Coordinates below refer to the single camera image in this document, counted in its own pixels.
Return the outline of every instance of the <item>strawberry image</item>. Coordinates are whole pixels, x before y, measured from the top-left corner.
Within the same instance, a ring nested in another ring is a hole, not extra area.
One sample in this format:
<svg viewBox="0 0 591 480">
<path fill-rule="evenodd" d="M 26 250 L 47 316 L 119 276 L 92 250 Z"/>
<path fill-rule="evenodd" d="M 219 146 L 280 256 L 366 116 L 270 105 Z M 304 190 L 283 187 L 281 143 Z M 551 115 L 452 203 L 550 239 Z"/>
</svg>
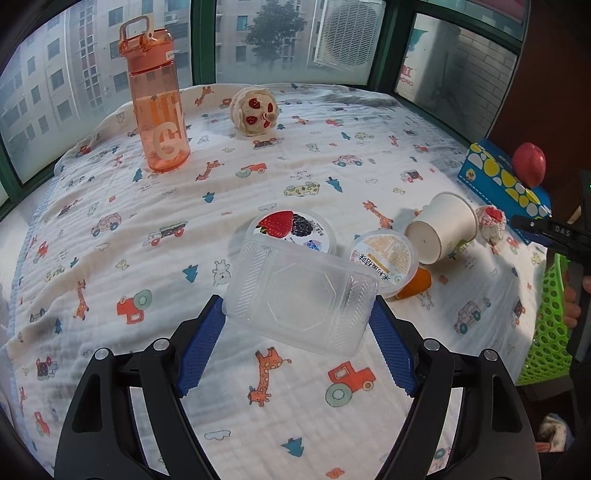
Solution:
<svg viewBox="0 0 591 480">
<path fill-rule="evenodd" d="M 260 232 L 265 235 L 283 238 L 291 232 L 293 217 L 294 212 L 289 210 L 275 212 L 264 217 L 257 225 L 257 228 L 260 228 Z"/>
</svg>

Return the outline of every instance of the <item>red apple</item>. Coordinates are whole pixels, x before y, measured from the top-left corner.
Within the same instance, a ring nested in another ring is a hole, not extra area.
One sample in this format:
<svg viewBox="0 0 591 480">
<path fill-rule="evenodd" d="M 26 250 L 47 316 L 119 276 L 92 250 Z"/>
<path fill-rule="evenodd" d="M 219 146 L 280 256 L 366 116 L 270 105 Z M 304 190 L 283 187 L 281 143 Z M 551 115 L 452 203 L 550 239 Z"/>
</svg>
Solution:
<svg viewBox="0 0 591 480">
<path fill-rule="evenodd" d="M 533 143 L 521 144 L 513 154 L 513 173 L 528 188 L 542 183 L 546 174 L 546 157 Z"/>
</svg>

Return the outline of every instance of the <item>paper cup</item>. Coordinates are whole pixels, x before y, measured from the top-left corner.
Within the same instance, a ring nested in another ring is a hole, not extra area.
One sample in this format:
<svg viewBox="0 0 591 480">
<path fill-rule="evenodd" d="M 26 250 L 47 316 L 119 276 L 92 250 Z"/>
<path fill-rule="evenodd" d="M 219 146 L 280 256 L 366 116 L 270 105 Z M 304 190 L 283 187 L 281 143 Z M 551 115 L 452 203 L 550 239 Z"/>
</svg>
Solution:
<svg viewBox="0 0 591 480">
<path fill-rule="evenodd" d="M 433 197 L 409 224 L 408 237 L 423 265 L 431 265 L 470 242 L 478 231 L 478 217 L 458 194 L 442 192 Z"/>
</svg>

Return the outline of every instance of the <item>orange water bottle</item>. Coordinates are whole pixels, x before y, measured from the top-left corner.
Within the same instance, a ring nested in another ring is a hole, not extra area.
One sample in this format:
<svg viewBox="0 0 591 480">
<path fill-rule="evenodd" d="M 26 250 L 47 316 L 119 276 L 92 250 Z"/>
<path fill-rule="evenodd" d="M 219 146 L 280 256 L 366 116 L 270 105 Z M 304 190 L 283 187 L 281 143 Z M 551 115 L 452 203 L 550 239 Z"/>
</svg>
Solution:
<svg viewBox="0 0 591 480">
<path fill-rule="evenodd" d="M 145 32 L 127 38 L 127 26 L 140 20 L 146 20 Z M 182 165 L 190 148 L 172 35 L 165 28 L 154 30 L 150 15 L 133 18 L 119 29 L 119 53 L 127 59 L 131 98 L 148 166 L 167 171 Z"/>
</svg>

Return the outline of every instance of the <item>red tractor print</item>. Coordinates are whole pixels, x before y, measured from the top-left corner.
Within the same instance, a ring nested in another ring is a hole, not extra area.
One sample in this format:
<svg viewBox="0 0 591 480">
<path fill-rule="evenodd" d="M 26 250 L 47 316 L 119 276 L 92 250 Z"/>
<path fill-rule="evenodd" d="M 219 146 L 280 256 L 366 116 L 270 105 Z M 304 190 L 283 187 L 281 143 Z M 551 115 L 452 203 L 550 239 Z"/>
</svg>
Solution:
<svg viewBox="0 0 591 480">
<path fill-rule="evenodd" d="M 356 372 L 351 362 L 340 364 L 329 372 L 333 383 L 326 391 L 326 403 L 331 407 L 342 407 L 349 403 L 353 393 L 363 389 L 369 391 L 374 387 L 375 375 L 371 369 L 364 368 Z"/>
<path fill-rule="evenodd" d="M 121 297 L 117 304 L 117 315 L 125 315 L 127 324 L 143 322 L 144 310 L 152 305 L 152 292 L 142 290 L 136 293 L 133 298 Z"/>
</svg>

